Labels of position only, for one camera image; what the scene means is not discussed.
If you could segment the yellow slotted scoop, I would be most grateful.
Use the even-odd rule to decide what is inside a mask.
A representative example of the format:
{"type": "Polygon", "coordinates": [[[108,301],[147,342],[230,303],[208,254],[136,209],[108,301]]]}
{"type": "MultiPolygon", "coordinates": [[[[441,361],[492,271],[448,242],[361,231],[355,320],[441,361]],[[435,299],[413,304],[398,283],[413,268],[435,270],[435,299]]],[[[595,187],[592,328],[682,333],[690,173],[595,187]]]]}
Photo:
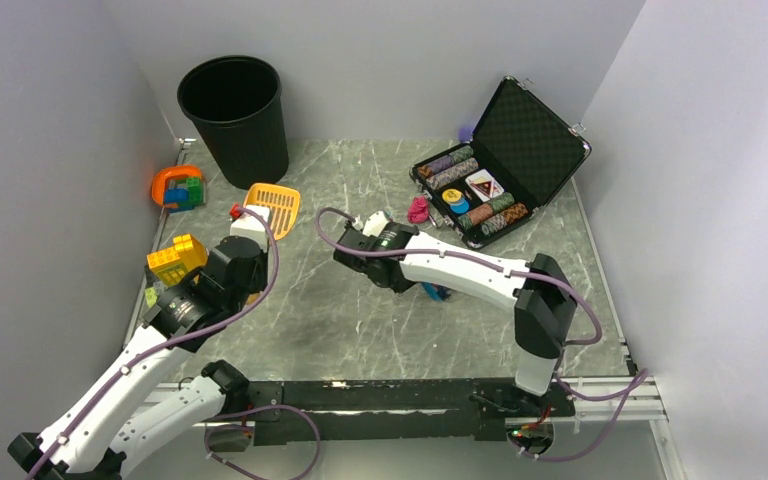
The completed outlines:
{"type": "Polygon", "coordinates": [[[270,210],[270,229],[275,240],[286,237],[298,217],[302,198],[299,191],[277,184],[253,184],[243,201],[245,207],[255,205],[270,210]]]}

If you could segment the blue hand brush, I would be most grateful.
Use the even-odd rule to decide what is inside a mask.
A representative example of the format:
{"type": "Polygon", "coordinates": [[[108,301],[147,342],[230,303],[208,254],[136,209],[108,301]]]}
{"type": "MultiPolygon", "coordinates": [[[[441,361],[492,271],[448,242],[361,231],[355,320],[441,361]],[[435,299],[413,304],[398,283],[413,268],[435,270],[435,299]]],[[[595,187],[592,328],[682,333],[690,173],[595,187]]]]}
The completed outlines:
{"type": "Polygon", "coordinates": [[[451,297],[451,291],[442,285],[421,282],[420,285],[429,297],[436,302],[443,302],[451,297]]]}

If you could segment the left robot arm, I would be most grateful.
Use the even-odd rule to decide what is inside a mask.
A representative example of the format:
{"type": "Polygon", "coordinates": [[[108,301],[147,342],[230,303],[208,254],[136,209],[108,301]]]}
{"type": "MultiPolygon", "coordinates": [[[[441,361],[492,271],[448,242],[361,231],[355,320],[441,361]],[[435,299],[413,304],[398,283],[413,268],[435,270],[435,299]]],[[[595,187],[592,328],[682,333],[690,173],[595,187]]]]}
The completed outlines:
{"type": "Polygon", "coordinates": [[[10,457],[30,479],[124,479],[193,424],[239,417],[252,402],[249,381],[226,361],[208,363],[172,398],[138,407],[168,374],[189,360],[267,293],[277,276],[270,234],[228,236],[205,265],[167,289],[146,313],[125,350],[61,418],[41,433],[19,434],[10,457]]]}

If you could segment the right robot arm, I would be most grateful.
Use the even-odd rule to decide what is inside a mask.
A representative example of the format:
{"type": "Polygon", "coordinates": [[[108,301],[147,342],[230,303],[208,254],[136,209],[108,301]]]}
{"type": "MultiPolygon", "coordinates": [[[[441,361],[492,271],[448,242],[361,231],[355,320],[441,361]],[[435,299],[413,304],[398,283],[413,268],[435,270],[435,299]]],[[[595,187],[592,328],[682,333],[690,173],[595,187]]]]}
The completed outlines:
{"type": "Polygon", "coordinates": [[[512,320],[518,351],[513,406],[532,416],[549,404],[549,384],[580,304],[553,258],[538,254],[527,262],[493,257],[395,222],[376,236],[348,225],[333,258],[395,293],[428,283],[504,311],[512,320]]]}

